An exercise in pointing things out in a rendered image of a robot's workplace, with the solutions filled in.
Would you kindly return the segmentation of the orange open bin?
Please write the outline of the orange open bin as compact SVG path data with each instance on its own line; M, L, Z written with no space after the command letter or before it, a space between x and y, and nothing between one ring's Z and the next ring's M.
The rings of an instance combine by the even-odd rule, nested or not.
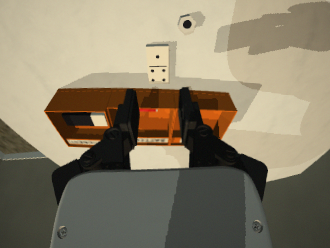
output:
M113 127L117 109L110 108L124 103L127 89L136 90L139 109L158 109L158 112L140 111L138 136L149 137L138 137L137 146L184 146L178 118L178 89L63 88L56 91L44 112L68 147L91 148ZM200 111L203 124L222 139L237 113L230 94L189 91L192 102L198 102L203 110ZM63 112L104 112L109 127L67 126L61 116Z

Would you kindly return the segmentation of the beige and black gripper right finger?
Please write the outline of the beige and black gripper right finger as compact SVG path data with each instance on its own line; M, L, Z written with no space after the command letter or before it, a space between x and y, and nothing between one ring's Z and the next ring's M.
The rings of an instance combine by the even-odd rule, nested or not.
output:
M189 167L227 166L245 171L253 180L261 202L264 196L268 168L215 135L209 125L203 124L198 102L192 102L189 87L179 91L178 118L181 141L189 152Z

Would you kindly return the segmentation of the beige domino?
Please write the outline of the beige domino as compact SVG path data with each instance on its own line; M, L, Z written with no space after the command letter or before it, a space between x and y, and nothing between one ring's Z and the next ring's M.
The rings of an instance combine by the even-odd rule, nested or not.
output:
M168 83L168 44L146 44L149 84Z

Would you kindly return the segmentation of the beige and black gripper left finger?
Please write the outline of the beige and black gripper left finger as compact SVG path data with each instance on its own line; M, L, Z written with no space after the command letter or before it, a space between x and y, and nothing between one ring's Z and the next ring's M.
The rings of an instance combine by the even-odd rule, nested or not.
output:
M136 90L127 89L124 103L118 105L114 125L104 132L103 139L84 152L80 159L75 159L52 173L58 206L69 180L80 173L131 170L129 152L137 146L139 118Z

